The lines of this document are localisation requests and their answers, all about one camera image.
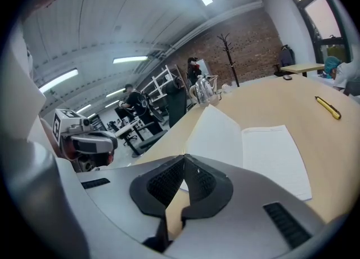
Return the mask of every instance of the coat rack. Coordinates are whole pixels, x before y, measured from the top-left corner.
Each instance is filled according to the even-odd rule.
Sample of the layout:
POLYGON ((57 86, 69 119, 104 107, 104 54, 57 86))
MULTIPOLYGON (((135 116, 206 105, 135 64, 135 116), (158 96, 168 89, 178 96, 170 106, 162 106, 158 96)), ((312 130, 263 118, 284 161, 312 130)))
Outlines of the coat rack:
POLYGON ((220 47, 220 46, 217 46, 217 47, 218 47, 218 48, 223 48, 223 49, 224 49, 223 51, 226 51, 227 57, 228 57, 229 62, 230 62, 230 64, 226 64, 226 65, 227 65, 227 66, 231 66, 232 73, 234 74, 234 77, 235 77, 235 82, 236 82, 237 86, 239 87, 239 86, 240 86, 240 85, 239 85, 239 80, 237 79, 237 75, 236 75, 235 68, 234 68, 234 65, 233 65, 235 62, 232 61, 231 55, 230 55, 230 50, 232 50, 233 48, 230 48, 230 49, 229 49, 231 43, 228 44, 227 41, 226 41, 226 38, 227 38, 227 36, 229 36, 229 34, 230 34, 230 33, 228 33, 228 34, 225 36, 225 38, 224 38, 223 34, 221 34, 221 37, 220 37, 220 36, 217 36, 221 41, 223 41, 223 43, 224 43, 224 45, 225 45, 225 47, 220 47))

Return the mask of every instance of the lined page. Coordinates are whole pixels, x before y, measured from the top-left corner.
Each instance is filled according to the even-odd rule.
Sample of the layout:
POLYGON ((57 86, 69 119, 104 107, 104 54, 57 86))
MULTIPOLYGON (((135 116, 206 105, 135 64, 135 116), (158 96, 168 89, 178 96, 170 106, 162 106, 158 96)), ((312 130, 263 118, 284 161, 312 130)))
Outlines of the lined page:
POLYGON ((285 125, 245 129, 242 144, 245 169, 268 177, 300 200, 312 198, 304 162, 285 125))
POLYGON ((242 167, 240 126, 229 116, 209 105, 190 134, 184 152, 242 167))

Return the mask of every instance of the black pants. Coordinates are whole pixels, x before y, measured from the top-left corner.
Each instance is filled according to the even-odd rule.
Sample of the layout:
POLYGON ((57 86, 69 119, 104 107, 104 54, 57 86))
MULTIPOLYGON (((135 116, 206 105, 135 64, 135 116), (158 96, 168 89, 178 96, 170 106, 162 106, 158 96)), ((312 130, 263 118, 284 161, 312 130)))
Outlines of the black pants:
POLYGON ((141 115, 139 117, 145 125, 154 122, 154 124, 148 126, 147 128, 153 135, 163 131, 163 129, 159 125, 159 122, 154 118, 154 116, 150 115, 150 112, 148 110, 145 112, 144 115, 141 115))

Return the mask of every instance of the yellow box cutter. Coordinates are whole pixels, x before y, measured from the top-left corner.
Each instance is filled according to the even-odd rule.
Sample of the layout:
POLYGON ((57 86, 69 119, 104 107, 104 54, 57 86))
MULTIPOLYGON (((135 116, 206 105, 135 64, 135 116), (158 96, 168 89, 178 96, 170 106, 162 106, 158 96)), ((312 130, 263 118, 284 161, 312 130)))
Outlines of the yellow box cutter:
POLYGON ((321 105, 323 105, 325 107, 326 110, 328 110, 331 115, 339 120, 341 118, 341 114, 338 110, 336 110, 332 105, 330 105, 328 102, 324 101, 323 99, 321 99, 318 96, 315 96, 316 101, 318 101, 321 105))

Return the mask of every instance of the desk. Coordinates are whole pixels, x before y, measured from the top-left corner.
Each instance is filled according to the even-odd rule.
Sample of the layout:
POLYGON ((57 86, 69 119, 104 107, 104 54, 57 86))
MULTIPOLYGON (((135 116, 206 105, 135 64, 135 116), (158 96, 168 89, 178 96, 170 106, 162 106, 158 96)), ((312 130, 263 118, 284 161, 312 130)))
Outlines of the desk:
MULTIPOLYGON (((241 128, 286 125, 308 172, 313 199, 306 203, 325 222, 348 211, 360 187, 360 105, 322 83, 293 76, 236 88, 216 106, 241 128), (321 106, 315 96, 331 103, 340 120, 321 106)), ((136 164, 182 153, 203 109, 194 106, 136 164)), ((169 231, 181 231, 180 214, 189 205, 188 193, 179 190, 166 209, 169 231)))
MULTIPOLYGON (((126 126, 124 126, 123 128, 121 128, 120 130, 115 132, 115 136, 119 137, 121 136, 123 133, 129 131, 131 128, 133 128, 137 123, 139 123, 140 119, 134 120, 131 123, 127 124, 126 126)), ((124 138, 122 138, 125 140, 125 142, 129 145, 129 147, 134 151, 134 153, 138 156, 140 156, 140 153, 138 152, 138 150, 136 150, 136 148, 133 146, 133 144, 131 144, 130 140, 124 136, 124 138)))
POLYGON ((309 71, 315 71, 315 70, 323 70, 324 64, 298 64, 298 65, 291 65, 282 67, 282 71, 288 71, 295 74, 303 73, 304 77, 307 77, 307 73, 309 71))

